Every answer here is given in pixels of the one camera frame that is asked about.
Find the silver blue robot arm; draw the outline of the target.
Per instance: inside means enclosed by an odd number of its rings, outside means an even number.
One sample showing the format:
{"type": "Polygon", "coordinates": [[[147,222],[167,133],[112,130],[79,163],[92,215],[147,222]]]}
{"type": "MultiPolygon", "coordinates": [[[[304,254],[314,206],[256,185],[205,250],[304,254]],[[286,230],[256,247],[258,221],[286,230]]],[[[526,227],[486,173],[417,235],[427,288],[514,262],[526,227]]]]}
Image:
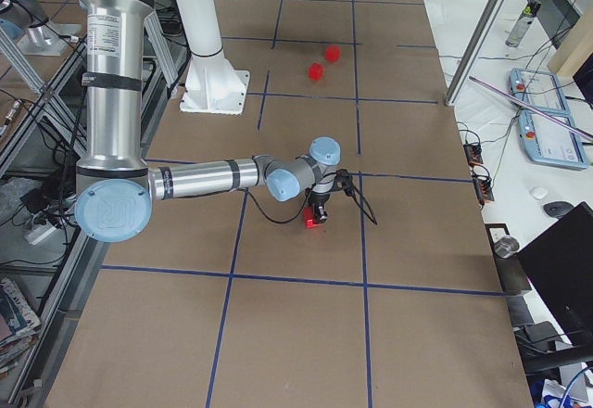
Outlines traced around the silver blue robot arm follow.
{"type": "MultiPolygon", "coordinates": [[[[87,10],[87,151],[76,165],[75,218],[91,238],[116,243],[147,226],[156,200],[195,198],[265,185],[278,201],[299,195],[316,222],[329,196],[344,189],[341,148],[316,138],[284,161],[259,155],[150,168],[142,159],[141,80],[145,22],[155,0],[81,0],[87,10]]],[[[189,47],[184,112],[238,115],[250,74],[224,55],[213,0],[176,0],[189,47]]]]}

